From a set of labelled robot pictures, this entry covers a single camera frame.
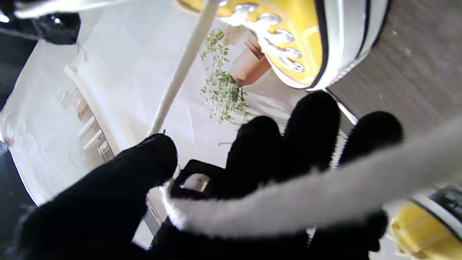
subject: shoe sole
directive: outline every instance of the shoe sole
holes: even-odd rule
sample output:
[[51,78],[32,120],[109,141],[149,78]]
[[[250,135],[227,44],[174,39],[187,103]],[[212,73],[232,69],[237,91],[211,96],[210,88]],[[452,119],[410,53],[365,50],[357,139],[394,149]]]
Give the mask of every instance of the shoe sole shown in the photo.
[[316,1],[323,64],[309,87],[292,80],[269,58],[268,61],[276,75],[292,88],[309,91],[325,89],[345,76],[369,54],[382,31],[388,6],[389,0]]

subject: floor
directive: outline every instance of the floor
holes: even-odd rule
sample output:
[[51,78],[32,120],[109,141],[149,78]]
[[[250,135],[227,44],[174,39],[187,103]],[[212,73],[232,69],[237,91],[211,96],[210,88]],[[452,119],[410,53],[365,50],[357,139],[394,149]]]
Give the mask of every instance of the floor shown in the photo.
[[393,113],[407,135],[462,111],[462,1],[395,0],[377,46],[329,89],[358,118]]

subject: shoelace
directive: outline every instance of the shoelace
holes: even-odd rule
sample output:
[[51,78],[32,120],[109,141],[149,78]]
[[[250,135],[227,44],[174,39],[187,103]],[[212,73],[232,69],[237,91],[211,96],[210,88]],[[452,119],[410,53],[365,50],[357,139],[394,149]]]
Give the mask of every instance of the shoelace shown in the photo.
[[281,66],[296,72],[304,72],[305,68],[298,62],[291,59],[299,59],[301,54],[294,48],[280,48],[279,43],[291,43],[294,41],[294,36],[282,29],[277,29],[274,33],[269,32],[269,27],[277,25],[281,22],[281,18],[277,14],[262,13],[255,22],[248,21],[249,13],[254,12],[258,8],[257,4],[242,4],[237,5],[234,14],[221,20],[232,26],[244,25],[257,34],[258,43],[261,48],[271,56],[277,57]]

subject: metal eyelet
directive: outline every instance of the metal eyelet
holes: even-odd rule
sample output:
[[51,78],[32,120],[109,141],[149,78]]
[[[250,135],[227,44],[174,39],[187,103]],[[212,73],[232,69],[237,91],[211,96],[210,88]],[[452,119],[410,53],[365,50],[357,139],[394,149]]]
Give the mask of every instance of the metal eyelet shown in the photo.
[[278,35],[282,39],[284,39],[284,41],[282,41],[282,42],[291,43],[291,42],[293,42],[295,40],[294,37],[293,37],[293,34],[289,33],[286,30],[283,30],[283,29],[277,29],[276,32],[274,32],[273,34]]
[[286,47],[284,50],[291,53],[292,59],[299,59],[302,56],[300,52],[294,48]]
[[257,4],[242,4],[242,5],[237,5],[234,11],[237,10],[244,10],[246,12],[253,12],[258,8]]
[[294,68],[292,68],[294,71],[302,73],[305,71],[305,67],[303,67],[300,63],[298,62],[293,62]]
[[279,15],[267,12],[262,13],[258,19],[265,20],[269,22],[270,25],[277,25],[281,22],[281,17],[279,17]]

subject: terracotta pot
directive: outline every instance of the terracotta pot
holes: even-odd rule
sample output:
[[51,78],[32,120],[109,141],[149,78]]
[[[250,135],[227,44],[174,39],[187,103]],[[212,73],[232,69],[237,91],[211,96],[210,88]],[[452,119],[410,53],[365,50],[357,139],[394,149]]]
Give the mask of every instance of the terracotta pot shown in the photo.
[[241,87],[255,83],[271,67],[254,35],[249,34],[245,45],[247,48],[237,57],[230,69],[230,75]]

